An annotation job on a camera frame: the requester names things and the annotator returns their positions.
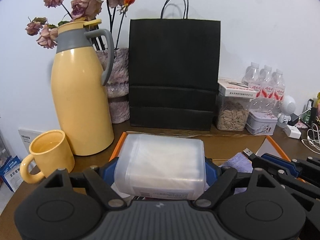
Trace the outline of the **pink fuzzy vase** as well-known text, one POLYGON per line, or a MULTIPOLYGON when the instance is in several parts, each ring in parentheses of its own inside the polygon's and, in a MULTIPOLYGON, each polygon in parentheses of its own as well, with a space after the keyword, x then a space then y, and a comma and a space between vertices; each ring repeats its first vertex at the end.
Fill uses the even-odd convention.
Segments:
POLYGON ((117 49, 110 78, 105 86, 111 121, 120 124, 129 120, 129 49, 117 49))

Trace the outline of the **white charger adapter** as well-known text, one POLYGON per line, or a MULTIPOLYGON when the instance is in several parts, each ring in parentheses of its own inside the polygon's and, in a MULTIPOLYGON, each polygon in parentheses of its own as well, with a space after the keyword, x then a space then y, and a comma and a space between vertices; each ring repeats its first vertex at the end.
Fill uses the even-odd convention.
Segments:
POLYGON ((292 139, 300 139, 301 131, 296 126, 286 125, 284 127, 285 134, 292 139))

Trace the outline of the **clear jar of seeds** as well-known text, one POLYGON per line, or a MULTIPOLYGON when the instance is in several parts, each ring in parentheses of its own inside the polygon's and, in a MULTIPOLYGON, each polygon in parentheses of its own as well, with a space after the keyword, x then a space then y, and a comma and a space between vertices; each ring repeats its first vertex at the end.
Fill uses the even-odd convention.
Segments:
POLYGON ((233 79, 218 78, 217 129, 242 132, 256 91, 233 79))

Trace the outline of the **water bottle middle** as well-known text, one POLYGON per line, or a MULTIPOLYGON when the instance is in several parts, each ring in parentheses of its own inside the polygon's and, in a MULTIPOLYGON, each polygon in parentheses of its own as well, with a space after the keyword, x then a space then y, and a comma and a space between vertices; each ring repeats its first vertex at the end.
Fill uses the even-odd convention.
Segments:
POLYGON ((259 73, 260 97, 271 98, 273 93, 273 85, 271 84, 272 67, 264 65, 259 73))

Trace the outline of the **white robot figurine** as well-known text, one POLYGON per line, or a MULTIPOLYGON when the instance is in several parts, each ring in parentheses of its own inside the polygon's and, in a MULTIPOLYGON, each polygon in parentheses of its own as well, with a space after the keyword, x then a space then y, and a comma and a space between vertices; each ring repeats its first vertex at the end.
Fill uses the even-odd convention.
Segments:
POLYGON ((296 102, 292 96, 286 95, 283 97, 278 114, 278 125, 287 125, 291 120, 291 114, 296 110, 296 102))

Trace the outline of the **yellow thermos jug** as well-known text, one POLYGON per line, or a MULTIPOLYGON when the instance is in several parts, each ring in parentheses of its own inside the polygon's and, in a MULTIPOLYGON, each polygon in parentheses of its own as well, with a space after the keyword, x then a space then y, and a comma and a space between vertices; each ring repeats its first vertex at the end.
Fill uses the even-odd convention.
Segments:
POLYGON ((54 106, 74 155, 97 154, 112 144, 114 132, 105 86, 114 63, 107 29, 90 30, 100 19, 58 27, 51 74, 54 106))

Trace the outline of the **water bottle left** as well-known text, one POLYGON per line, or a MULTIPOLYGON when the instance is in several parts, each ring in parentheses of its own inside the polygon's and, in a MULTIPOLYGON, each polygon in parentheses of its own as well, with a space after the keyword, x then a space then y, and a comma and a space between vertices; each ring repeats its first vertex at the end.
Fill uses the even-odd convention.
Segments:
POLYGON ((251 62, 250 66, 247 67, 242 83, 249 86, 251 83, 255 83, 259 77, 259 64, 251 62))

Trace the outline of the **purple woven pouch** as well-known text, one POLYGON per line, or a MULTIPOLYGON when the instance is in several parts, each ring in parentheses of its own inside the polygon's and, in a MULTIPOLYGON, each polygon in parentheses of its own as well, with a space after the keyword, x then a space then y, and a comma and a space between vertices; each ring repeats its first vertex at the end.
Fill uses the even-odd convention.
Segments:
POLYGON ((252 173, 253 171, 251 162, 241 152, 237 153, 231 159, 225 161, 219 167, 232 167, 240 173, 252 173))

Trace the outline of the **water bottle right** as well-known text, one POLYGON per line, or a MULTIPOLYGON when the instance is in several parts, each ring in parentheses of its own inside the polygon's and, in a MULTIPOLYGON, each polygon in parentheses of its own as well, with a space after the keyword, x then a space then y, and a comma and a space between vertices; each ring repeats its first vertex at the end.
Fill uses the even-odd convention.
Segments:
POLYGON ((283 101, 286 87, 282 70, 276 69, 276 71, 272 73, 270 85, 273 88, 269 103, 270 111, 277 116, 280 112, 280 105, 283 101))

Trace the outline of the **water bottle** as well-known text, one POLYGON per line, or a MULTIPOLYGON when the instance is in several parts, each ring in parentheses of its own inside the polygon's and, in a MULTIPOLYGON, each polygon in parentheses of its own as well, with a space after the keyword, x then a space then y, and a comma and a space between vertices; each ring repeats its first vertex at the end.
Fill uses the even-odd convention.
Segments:
POLYGON ((260 97, 271 98, 273 93, 273 85, 271 84, 272 67, 264 65, 259 73, 260 97))
POLYGON ((249 86, 251 83, 255 83, 259 77, 259 64, 251 62, 250 66, 247 67, 242 83, 249 86))
POLYGON ((280 105, 283 101, 286 87, 282 70, 276 69, 276 71, 272 73, 270 85, 273 88, 269 103, 270 111, 277 116, 280 112, 280 105))

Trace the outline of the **white wall panel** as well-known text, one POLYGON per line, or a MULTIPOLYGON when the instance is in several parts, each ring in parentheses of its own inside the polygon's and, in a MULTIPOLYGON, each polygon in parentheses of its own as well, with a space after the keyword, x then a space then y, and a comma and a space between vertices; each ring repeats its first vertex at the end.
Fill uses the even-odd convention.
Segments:
POLYGON ((23 128, 19 128, 18 133, 19 133, 21 140, 25 146, 25 149, 27 150, 28 153, 29 153, 29 146, 30 146, 31 142, 37 136, 42 134, 42 132, 39 132, 39 131, 33 131, 33 130, 23 129, 23 128))

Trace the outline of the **yellow ceramic mug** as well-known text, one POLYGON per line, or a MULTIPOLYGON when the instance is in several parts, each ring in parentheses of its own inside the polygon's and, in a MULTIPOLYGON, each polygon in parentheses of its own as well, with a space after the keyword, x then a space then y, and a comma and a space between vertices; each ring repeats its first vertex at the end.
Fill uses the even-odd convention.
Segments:
POLYGON ((75 159, 62 130, 51 130, 37 136, 29 145, 30 154, 20 165, 22 179, 28 184, 35 184, 49 177, 57 169, 72 172, 75 159), (29 172, 29 165, 34 161, 39 169, 37 174, 29 172))

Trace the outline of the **dried rose bouquet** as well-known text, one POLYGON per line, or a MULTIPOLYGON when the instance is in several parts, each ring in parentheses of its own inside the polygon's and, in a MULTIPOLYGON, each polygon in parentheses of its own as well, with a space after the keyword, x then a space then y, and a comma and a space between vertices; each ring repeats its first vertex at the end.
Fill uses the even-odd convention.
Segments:
MULTIPOLYGON (((126 13, 136 0, 43 0, 47 8, 63 7, 66 15, 70 17, 70 22, 96 20, 101 13, 103 3, 106 3, 110 32, 113 31, 114 19, 118 12, 121 16, 117 33, 116 44, 119 43, 121 27, 126 13)), ((67 24, 61 20, 57 25, 50 24, 46 17, 36 17, 29 19, 25 31, 29 36, 38 36, 36 42, 39 46, 53 49, 57 46, 57 29, 59 26, 67 24)))

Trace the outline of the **red cardboard box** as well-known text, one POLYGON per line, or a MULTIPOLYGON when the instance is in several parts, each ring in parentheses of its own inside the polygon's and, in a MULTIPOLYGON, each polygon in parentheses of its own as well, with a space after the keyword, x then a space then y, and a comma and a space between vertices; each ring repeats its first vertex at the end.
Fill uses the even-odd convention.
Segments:
POLYGON ((255 136, 251 134, 157 134, 158 137, 170 137, 183 140, 196 140, 202 145, 204 155, 220 165, 249 148, 257 155, 269 153, 290 161, 291 158, 280 145, 269 135, 255 136))

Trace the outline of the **small printed tin box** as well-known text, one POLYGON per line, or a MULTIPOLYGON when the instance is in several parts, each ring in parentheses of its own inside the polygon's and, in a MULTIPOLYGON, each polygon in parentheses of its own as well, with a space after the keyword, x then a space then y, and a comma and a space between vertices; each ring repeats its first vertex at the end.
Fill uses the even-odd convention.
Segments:
POLYGON ((273 135, 278 118, 270 112, 249 111, 245 128, 252 135, 273 135))

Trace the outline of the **black paper shopping bag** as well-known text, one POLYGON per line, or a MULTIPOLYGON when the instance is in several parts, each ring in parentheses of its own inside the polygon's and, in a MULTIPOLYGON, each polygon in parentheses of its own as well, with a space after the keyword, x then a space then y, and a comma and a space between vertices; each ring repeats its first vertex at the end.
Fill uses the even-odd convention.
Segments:
POLYGON ((210 130, 219 90, 220 43, 217 20, 131 20, 130 124, 210 130))

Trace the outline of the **blue booklets on floor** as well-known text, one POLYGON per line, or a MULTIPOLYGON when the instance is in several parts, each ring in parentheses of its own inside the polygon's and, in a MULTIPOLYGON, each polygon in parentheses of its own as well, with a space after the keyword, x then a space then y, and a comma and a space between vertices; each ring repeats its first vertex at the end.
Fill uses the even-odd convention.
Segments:
POLYGON ((18 156, 9 157, 1 167, 1 178, 12 192, 16 192, 23 182, 20 174, 21 161, 18 156))

